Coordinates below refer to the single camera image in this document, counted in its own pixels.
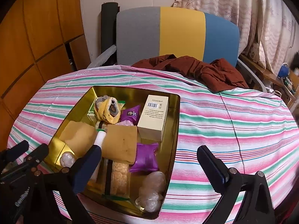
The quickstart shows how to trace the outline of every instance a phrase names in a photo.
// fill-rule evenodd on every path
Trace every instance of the gold tray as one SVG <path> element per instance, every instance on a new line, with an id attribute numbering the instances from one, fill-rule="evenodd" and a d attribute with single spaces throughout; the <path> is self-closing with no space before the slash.
<path id="1" fill-rule="evenodd" d="M 62 168 L 59 163 L 61 155 L 66 151 L 72 152 L 71 149 L 64 142 L 59 140 L 62 131 L 71 120 L 76 122 L 85 122 L 89 125 L 95 126 L 95 122 L 92 122 L 88 118 L 87 112 L 94 99 L 103 95 L 115 97 L 117 100 L 126 101 L 126 104 L 123 107 L 123 109 L 131 108 L 136 105 L 141 105 L 140 113 L 142 112 L 148 95 L 159 95 L 166 96 L 169 98 L 168 113 L 165 123 L 163 140 L 161 143 L 159 143 L 159 150 L 156 153 L 156 159 L 160 171 L 165 173 L 166 176 L 167 187 L 165 192 L 163 193 L 163 196 L 165 197 L 174 165 L 176 146 L 178 140 L 180 97 L 175 94 L 128 87 L 94 86 L 90 88 L 85 93 L 85 95 L 76 103 L 76 105 L 68 113 L 68 115 L 58 128 L 57 132 L 50 141 L 49 155 L 45 158 L 44 161 L 51 167 L 51 169 L 53 169 L 56 172 Z M 147 139 L 139 139 L 138 141 L 143 144 L 153 143 L 153 141 Z M 92 199 L 93 201 L 112 210 L 135 217 L 153 220 L 159 216 L 161 210 L 154 213 L 147 213 L 143 212 L 142 208 L 138 208 L 135 205 L 135 200 L 138 198 L 139 187 L 141 187 L 142 181 L 145 177 L 146 175 L 131 173 L 129 201 L 108 200 L 102 197 L 99 191 L 95 190 L 94 187 L 92 187 L 92 185 L 89 183 L 87 184 L 83 194 Z"/>

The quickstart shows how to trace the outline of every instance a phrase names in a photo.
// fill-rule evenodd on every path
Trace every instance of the purple snack bag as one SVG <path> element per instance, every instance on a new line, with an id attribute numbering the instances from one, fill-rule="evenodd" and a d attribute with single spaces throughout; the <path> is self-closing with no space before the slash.
<path id="1" fill-rule="evenodd" d="M 137 105 L 130 109 L 125 109 L 121 112 L 121 121 L 129 120 L 134 125 L 138 124 L 140 114 L 139 114 L 140 105 Z"/>
<path id="2" fill-rule="evenodd" d="M 144 145 L 137 143 L 136 160 L 129 172 L 155 172 L 159 171 L 155 151 L 158 149 L 159 143 Z"/>

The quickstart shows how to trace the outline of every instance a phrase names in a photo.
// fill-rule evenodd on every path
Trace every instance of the tablecloth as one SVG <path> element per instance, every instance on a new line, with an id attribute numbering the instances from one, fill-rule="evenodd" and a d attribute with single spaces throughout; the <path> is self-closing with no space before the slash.
<path id="1" fill-rule="evenodd" d="M 85 69 L 49 80 L 12 127 L 9 147 L 22 140 L 30 144 L 18 163 L 40 144 L 50 142 L 68 112 L 95 85 L 144 88 L 181 97 L 175 163 L 159 217 L 144 220 L 119 214 L 80 194 L 96 223 L 202 223 L 220 197 L 196 159 L 197 148 L 203 144 L 227 167 L 247 174 L 263 171 L 274 207 L 297 178 L 299 130 L 280 98 L 240 88 L 211 93 L 205 85 L 177 73 L 129 66 Z M 40 169 L 51 172 L 44 162 Z M 243 195 L 240 193 L 226 223 L 233 222 Z M 55 198 L 68 217 L 58 192 Z"/>

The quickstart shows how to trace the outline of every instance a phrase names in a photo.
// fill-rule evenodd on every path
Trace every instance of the bolt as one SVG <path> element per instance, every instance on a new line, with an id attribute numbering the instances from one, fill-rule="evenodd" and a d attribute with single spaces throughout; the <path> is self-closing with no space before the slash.
<path id="1" fill-rule="evenodd" d="M 40 174 L 41 174 L 41 171 L 39 171 L 39 170 L 37 170 L 37 171 L 34 172 L 35 176 L 39 176 Z"/>
<path id="2" fill-rule="evenodd" d="M 258 176 L 263 177 L 264 173 L 262 171 L 258 171 Z"/>
<path id="3" fill-rule="evenodd" d="M 69 167 L 64 167 L 63 169 L 61 169 L 62 173 L 68 173 L 70 171 Z"/>
<path id="4" fill-rule="evenodd" d="M 232 174 L 236 174 L 238 171 L 234 167 L 231 167 L 229 169 L 229 172 L 232 173 Z"/>

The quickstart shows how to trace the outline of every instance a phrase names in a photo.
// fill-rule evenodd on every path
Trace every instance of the white box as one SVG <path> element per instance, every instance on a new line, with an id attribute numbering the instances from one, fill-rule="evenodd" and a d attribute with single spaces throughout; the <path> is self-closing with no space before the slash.
<path id="1" fill-rule="evenodd" d="M 168 97 L 149 95 L 138 122 L 141 138 L 162 141 L 168 112 Z"/>

